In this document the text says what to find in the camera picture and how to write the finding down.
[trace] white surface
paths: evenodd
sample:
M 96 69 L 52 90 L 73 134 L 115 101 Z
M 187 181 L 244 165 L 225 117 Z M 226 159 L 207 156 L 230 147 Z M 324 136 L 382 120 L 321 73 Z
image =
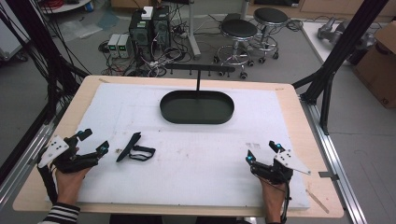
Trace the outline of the white surface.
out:
M 262 206 L 262 188 L 245 160 L 250 149 L 257 160 L 272 164 L 270 140 L 290 148 L 286 125 L 273 91 L 218 89 L 233 98 L 233 117 L 220 125 L 173 124 L 160 101 L 180 87 L 102 84 L 78 130 L 93 135 L 78 143 L 79 154 L 104 141 L 109 152 L 86 176 L 79 200 L 91 203 Z M 133 133 L 139 146 L 157 149 L 149 161 L 125 158 L 116 163 Z M 290 183 L 290 209 L 307 208 L 303 180 Z
M 89 2 L 91 2 L 91 0 L 79 0 L 78 4 L 64 4 L 63 6 L 61 6 L 59 8 L 55 8 L 53 10 L 50 10 L 47 7 L 42 7 L 41 10 L 45 14 L 52 14 L 52 13 L 58 13 L 58 12 L 64 12 L 64 11 L 73 10 L 75 8 L 78 8 L 78 7 L 83 7 L 83 6 L 85 6 L 85 4 L 87 4 Z
M 304 22 L 303 31 L 305 36 L 309 39 L 309 42 L 314 48 L 315 53 L 318 55 L 320 60 L 324 63 L 327 57 L 329 57 L 332 51 L 333 45 L 327 39 L 318 38 L 318 28 L 322 27 L 326 22 Z M 334 23 L 332 30 L 337 28 L 339 23 Z M 344 61 L 343 65 L 351 65 L 351 63 Z

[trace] concrete floor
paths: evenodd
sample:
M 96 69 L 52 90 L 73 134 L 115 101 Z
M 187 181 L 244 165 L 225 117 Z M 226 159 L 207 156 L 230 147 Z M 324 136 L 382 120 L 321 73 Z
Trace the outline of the concrete floor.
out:
M 98 23 L 110 18 L 108 10 L 97 9 L 93 13 L 75 10 L 58 15 L 60 22 L 83 19 L 83 24 Z M 128 13 L 116 13 L 129 17 Z M 106 69 L 106 60 L 97 50 L 100 43 L 108 40 L 111 34 L 128 31 L 129 21 L 125 18 L 111 17 L 108 27 L 86 39 L 75 39 L 67 46 L 78 56 L 81 62 L 93 73 L 101 74 Z M 209 17 L 196 21 L 195 27 Z M 205 23 L 201 32 L 218 32 L 213 21 Z M 198 46 L 203 53 L 199 61 L 192 63 L 212 63 L 216 49 L 224 44 L 220 35 L 196 36 Z M 255 61 L 247 68 L 248 78 L 252 82 L 293 83 L 317 71 L 321 62 L 302 32 L 282 29 L 276 35 L 280 43 L 279 59 L 269 58 L 265 64 Z M 60 46 L 58 39 L 54 42 Z M 260 52 L 252 52 L 258 58 Z M 188 74 L 166 74 L 164 77 L 194 78 Z M 203 75 L 203 78 L 240 80 L 239 71 L 230 77 Z M 47 83 L 31 61 L 21 63 L 11 61 L 0 67 L 0 144 L 2 146 L 0 163 L 3 164 L 10 151 L 32 124 L 46 103 Z M 296 90 L 303 93 L 306 87 Z M 352 73 L 351 66 L 342 66 L 333 81 L 332 101 L 329 116 L 329 132 L 341 162 L 346 170 L 349 182 L 358 198 L 368 223 L 392 223 L 396 219 L 396 110 L 384 108 Z M 16 212 L 12 209 L 13 198 L 19 187 L 8 199 L 0 211 L 0 223 L 36 223 L 46 213 Z M 81 214 L 80 223 L 107 223 L 109 214 Z M 166 223 L 193 223 L 194 217 L 166 217 Z M 350 223 L 347 213 L 342 218 L 295 218 L 288 223 Z

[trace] hand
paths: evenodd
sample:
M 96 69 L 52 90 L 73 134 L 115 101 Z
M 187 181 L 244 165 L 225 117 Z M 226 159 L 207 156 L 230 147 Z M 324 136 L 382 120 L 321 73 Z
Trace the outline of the hand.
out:
M 272 185 L 268 180 L 260 178 L 262 183 L 262 199 L 265 205 L 265 222 L 281 222 L 280 210 L 285 200 L 286 184 Z
M 56 182 L 58 186 L 58 203 L 76 205 L 78 192 L 85 175 L 91 170 L 87 168 L 72 174 L 64 174 L 56 170 Z

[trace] stool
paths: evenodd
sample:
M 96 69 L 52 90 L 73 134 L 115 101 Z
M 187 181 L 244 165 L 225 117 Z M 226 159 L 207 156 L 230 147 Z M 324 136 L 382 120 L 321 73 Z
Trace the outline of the stool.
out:
M 247 50 L 239 47 L 239 43 L 249 41 L 257 34 L 255 25 L 243 20 L 227 20 L 221 24 L 221 33 L 224 36 L 230 37 L 233 40 L 232 45 L 226 45 L 219 48 L 214 57 L 214 63 L 221 62 L 221 66 L 225 63 L 230 65 L 241 65 L 242 72 L 240 77 L 245 79 L 248 74 L 245 72 L 244 64 L 253 66 L 254 62 L 251 60 Z M 224 76 L 224 72 L 219 72 L 220 76 Z
M 256 43 L 250 43 L 256 49 L 264 51 L 264 56 L 259 59 L 259 63 L 265 63 L 267 51 L 271 50 L 275 51 L 273 58 L 278 59 L 279 47 L 271 34 L 275 28 L 283 26 L 288 21 L 288 16 L 278 9 L 262 7 L 254 11 L 253 17 L 256 22 L 264 26 L 262 32 L 255 36 Z

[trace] power supply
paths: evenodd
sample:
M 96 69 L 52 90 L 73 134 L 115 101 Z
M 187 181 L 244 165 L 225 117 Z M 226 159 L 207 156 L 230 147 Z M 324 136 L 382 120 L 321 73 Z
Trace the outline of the power supply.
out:
M 129 35 L 121 35 L 117 44 L 117 49 L 119 50 L 120 58 L 131 57 L 133 53 L 131 37 L 129 37 Z
M 171 47 L 169 6 L 159 7 L 154 10 L 152 17 L 154 24 L 154 34 L 157 39 L 157 46 L 168 49 Z
M 152 21 L 142 20 L 142 13 L 136 11 L 132 15 L 129 34 L 136 45 L 149 47 L 153 39 Z
M 117 43 L 119 43 L 120 35 L 112 35 L 110 40 L 107 43 L 108 50 L 110 50 L 110 54 L 112 58 L 119 58 L 120 54 L 117 48 Z

